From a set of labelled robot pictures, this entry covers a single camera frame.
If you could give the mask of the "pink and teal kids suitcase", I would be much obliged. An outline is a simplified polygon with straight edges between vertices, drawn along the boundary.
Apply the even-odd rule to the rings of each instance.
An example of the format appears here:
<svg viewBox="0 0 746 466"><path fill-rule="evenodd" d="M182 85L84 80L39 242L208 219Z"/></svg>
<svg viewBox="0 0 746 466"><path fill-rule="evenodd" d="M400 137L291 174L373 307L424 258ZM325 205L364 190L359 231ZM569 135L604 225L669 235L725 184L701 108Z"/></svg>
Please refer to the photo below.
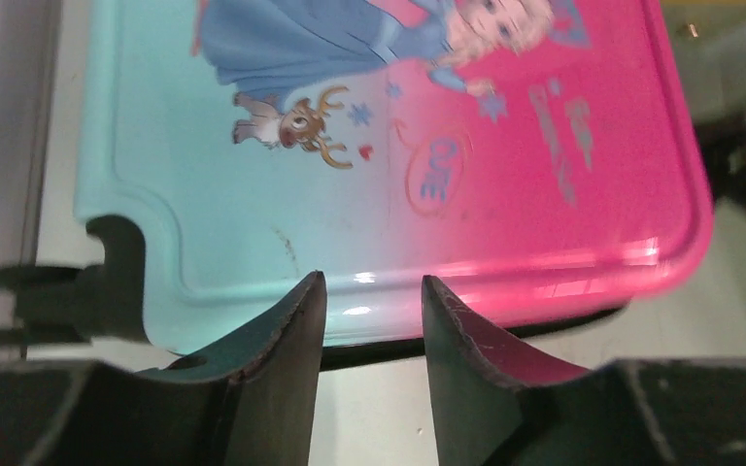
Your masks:
<svg viewBox="0 0 746 466"><path fill-rule="evenodd" d="M712 202L657 1L95 1L90 265L0 267L0 349L208 346L323 273L326 355L408 355L421 283L504 328L688 278Z"/></svg>

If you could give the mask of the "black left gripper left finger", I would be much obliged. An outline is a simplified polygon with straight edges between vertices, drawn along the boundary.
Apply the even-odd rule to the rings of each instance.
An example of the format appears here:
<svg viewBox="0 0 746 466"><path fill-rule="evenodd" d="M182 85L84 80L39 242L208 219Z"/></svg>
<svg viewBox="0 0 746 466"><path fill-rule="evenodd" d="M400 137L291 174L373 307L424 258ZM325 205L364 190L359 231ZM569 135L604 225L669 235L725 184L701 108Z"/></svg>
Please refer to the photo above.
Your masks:
<svg viewBox="0 0 746 466"><path fill-rule="evenodd" d="M325 319L314 271L163 369L0 362L0 465L304 465Z"/></svg>

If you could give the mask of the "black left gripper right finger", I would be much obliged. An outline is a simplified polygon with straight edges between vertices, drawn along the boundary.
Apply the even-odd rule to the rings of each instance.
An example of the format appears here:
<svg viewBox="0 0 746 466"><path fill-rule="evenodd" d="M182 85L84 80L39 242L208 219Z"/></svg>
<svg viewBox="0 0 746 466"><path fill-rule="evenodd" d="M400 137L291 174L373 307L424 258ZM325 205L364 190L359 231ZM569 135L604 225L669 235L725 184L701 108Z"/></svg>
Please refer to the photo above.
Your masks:
<svg viewBox="0 0 746 466"><path fill-rule="evenodd" d="M746 465L746 357L587 369L475 313L433 276L422 318L442 465Z"/></svg>

